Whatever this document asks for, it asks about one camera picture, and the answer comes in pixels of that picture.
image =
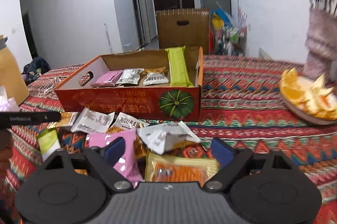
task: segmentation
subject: silver screw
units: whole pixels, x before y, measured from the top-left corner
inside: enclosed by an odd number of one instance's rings
[[[210,190],[219,190],[222,188],[222,183],[217,180],[212,180],[206,183],[206,187]]]
[[[114,187],[117,190],[127,190],[131,187],[131,183],[126,180],[117,181],[114,183]]]

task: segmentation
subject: white logo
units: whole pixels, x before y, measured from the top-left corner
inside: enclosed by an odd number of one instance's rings
[[[171,184],[167,184],[165,187],[164,187],[165,190],[171,190],[173,189],[173,186]]]

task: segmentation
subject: pink snack package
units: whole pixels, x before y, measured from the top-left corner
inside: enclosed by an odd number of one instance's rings
[[[114,87],[116,82],[122,76],[123,70],[114,70],[105,73],[99,77],[96,83],[91,84],[92,87]]]
[[[114,165],[114,169],[129,180],[135,188],[139,181],[143,181],[134,155],[134,140],[136,139],[135,130],[120,131],[112,135],[90,134],[87,136],[87,140],[89,141],[89,147],[98,146],[103,148],[118,137],[122,137],[125,140],[125,152]]]

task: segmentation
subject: vase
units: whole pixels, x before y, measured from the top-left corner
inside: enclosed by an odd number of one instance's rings
[[[337,18],[326,11],[312,9],[305,46],[309,53],[304,76],[316,80],[324,73],[328,79],[331,64],[337,60]]]

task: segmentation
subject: table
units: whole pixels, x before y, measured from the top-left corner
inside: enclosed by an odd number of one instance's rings
[[[280,148],[321,191],[323,203],[315,224],[337,223],[337,125],[309,126],[287,110],[278,92],[282,72],[292,67],[301,72],[302,66],[218,55],[205,56],[204,63],[202,118],[187,123],[203,146],[208,148],[212,138],[220,137],[233,147],[249,147],[256,153]],[[62,111],[53,83],[80,67],[52,70],[30,84],[31,95],[21,110]],[[13,195],[41,163],[35,136],[45,127],[12,128],[13,157],[4,185],[0,185],[0,200],[5,200],[14,219]],[[85,134],[63,134],[61,145],[70,152],[79,152],[87,146]]]

